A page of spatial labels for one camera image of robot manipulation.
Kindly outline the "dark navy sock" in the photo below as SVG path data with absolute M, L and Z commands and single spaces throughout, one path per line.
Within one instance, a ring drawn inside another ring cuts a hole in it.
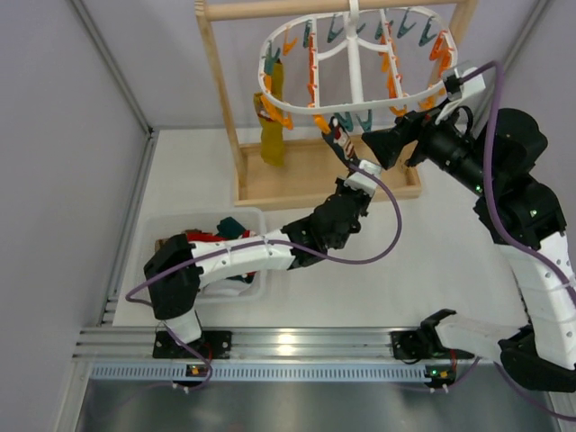
M 350 167 L 357 167 L 359 164 L 359 157 L 356 154 L 355 145 L 347 130 L 340 124 L 335 116 L 330 118 L 328 128 L 328 133 L 322 132 L 321 136 L 346 167 L 347 175 L 350 176 L 353 174 L 353 170 Z

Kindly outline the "white clip hanger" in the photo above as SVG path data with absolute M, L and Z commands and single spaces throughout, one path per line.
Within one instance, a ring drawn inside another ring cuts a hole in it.
M 312 13 L 289 21 L 284 27 L 277 28 L 270 34 L 260 51 L 258 75 L 260 78 L 261 101 L 271 119 L 280 122 L 281 125 L 291 130 L 293 128 L 292 115 L 309 115 L 323 132 L 329 130 L 329 124 L 324 115 L 334 114 L 348 130 L 352 130 L 351 113 L 367 111 L 373 113 L 374 109 L 388 108 L 397 117 L 408 112 L 410 104 L 417 104 L 418 108 L 425 111 L 433 108 L 440 97 L 446 96 L 446 90 L 442 84 L 441 75 L 449 68 L 456 66 L 458 52 L 454 35 L 444 24 L 440 16 L 423 6 L 397 7 L 405 16 L 411 13 L 427 17 L 424 31 L 418 45 L 422 48 L 433 42 L 434 45 L 429 53 L 429 60 L 438 64 L 437 78 L 428 85 L 427 89 L 408 94 L 402 86 L 403 75 L 400 72 L 400 55 L 396 41 L 404 37 L 411 29 L 404 22 L 399 24 L 396 35 L 392 34 L 392 20 L 388 18 L 385 8 L 375 9 L 379 14 L 379 21 L 374 35 L 374 41 L 370 42 L 360 37 L 363 25 L 358 25 L 361 14 L 359 8 L 351 11 L 338 13 Z M 271 94 L 271 75 L 274 63 L 281 56 L 287 56 L 298 42 L 290 40 L 290 29 L 301 26 L 304 29 L 301 37 L 302 46 L 308 52 L 309 81 L 307 89 L 310 94 L 310 102 L 299 106 L 278 100 Z M 382 73 L 386 77 L 387 97 L 384 99 L 365 99 L 360 49 L 375 52 L 382 58 Z M 352 101 L 350 103 L 322 105 L 320 103 L 320 63 L 338 55 L 341 51 L 347 54 L 347 68 L 350 79 L 350 91 Z

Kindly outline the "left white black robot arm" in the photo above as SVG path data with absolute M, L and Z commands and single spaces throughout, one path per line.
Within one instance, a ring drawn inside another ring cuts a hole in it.
M 338 179 L 336 191 L 309 216 L 264 235 L 220 242 L 169 238 L 143 268 L 155 318 L 179 345 L 200 339 L 194 304 L 201 289 L 232 276 L 318 263 L 360 230 L 375 190 L 375 181 L 353 174 Z

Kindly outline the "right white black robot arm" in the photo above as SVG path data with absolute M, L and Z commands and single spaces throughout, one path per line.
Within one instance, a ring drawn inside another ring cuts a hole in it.
M 571 393 L 575 275 L 566 221 L 555 193 L 531 175 L 547 139 L 532 116 L 513 108 L 499 110 L 493 138 L 492 187 L 503 232 L 495 229 L 483 192 L 485 133 L 459 131 L 455 117 L 439 120 L 433 109 L 409 112 L 392 128 L 362 136 L 382 167 L 392 167 L 413 144 L 409 166 L 430 161 L 476 195 L 474 212 L 508 261 L 527 315 L 527 324 L 515 327 L 443 309 L 421 321 L 411 346 L 398 337 L 395 354 L 426 358 L 466 352 L 497 363 L 525 389 Z

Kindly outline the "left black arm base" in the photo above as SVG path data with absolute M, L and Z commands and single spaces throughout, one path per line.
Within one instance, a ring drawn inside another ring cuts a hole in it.
M 188 346 L 207 360 L 229 359 L 232 348 L 230 331 L 209 330 L 191 342 Z M 167 331 L 158 331 L 155 335 L 152 357 L 156 359 L 184 359 L 194 355 L 179 345 Z

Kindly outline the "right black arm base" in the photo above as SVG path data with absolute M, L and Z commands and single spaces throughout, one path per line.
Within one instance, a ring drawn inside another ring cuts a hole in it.
M 443 347 L 438 338 L 422 329 L 393 331 L 391 347 L 395 359 L 428 360 L 447 359 L 450 350 Z

